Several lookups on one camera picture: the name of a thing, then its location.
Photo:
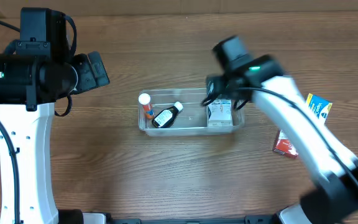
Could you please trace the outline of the orange tube white cap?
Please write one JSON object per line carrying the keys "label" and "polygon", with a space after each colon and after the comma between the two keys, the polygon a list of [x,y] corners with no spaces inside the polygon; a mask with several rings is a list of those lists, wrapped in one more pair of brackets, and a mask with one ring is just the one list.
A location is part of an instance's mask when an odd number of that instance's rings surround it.
{"label": "orange tube white cap", "polygon": [[139,95],[138,101],[142,105],[145,117],[147,119],[154,119],[155,114],[151,105],[151,96],[147,93],[142,93]]}

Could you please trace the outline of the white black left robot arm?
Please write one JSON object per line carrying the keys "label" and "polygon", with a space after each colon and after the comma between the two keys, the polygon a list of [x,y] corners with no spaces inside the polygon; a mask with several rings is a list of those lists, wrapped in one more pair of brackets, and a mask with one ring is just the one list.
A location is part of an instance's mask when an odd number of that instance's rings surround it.
{"label": "white black left robot arm", "polygon": [[108,223],[107,213],[55,205],[50,134],[55,102],[109,83],[97,52],[78,54],[73,19],[40,7],[21,10],[20,37],[0,54],[1,223]]}

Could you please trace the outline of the red medicine box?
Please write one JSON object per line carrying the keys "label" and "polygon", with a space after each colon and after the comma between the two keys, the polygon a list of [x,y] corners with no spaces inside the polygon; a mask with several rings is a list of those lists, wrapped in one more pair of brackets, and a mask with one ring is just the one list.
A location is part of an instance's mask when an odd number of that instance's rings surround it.
{"label": "red medicine box", "polygon": [[279,130],[276,135],[272,151],[292,159],[298,157],[298,152],[282,130]]}

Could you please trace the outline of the blue cough drops box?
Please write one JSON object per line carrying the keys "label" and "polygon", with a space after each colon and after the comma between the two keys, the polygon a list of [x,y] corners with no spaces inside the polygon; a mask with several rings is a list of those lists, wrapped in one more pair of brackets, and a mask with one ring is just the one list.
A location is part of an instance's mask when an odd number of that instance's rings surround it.
{"label": "blue cough drops box", "polygon": [[308,94],[306,99],[308,108],[313,112],[314,115],[324,124],[331,110],[332,103],[320,96],[316,96],[312,93]]}

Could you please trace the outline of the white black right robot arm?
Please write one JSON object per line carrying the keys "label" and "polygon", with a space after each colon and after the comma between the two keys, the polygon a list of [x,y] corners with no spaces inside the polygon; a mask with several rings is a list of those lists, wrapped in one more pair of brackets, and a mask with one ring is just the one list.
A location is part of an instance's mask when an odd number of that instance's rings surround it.
{"label": "white black right robot arm", "polygon": [[358,211],[358,157],[310,111],[294,79],[271,55],[253,57],[238,36],[220,41],[213,54],[223,69],[206,79],[210,105],[218,98],[251,102],[287,136],[315,189],[269,216],[269,223],[341,223]]}

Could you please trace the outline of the white medicine box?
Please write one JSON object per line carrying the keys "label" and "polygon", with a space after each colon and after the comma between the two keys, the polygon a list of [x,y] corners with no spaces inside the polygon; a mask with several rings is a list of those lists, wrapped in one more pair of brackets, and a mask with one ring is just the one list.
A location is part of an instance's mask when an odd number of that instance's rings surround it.
{"label": "white medicine box", "polygon": [[214,100],[207,106],[207,118],[208,127],[232,126],[231,100]]}

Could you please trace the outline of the dark syrup bottle white cap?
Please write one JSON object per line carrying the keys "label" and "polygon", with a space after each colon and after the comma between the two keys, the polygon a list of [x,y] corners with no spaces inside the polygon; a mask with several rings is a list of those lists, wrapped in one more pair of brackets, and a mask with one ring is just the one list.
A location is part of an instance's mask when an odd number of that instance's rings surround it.
{"label": "dark syrup bottle white cap", "polygon": [[177,101],[173,106],[159,112],[159,114],[152,120],[152,125],[155,128],[169,128],[182,110],[183,105]]}

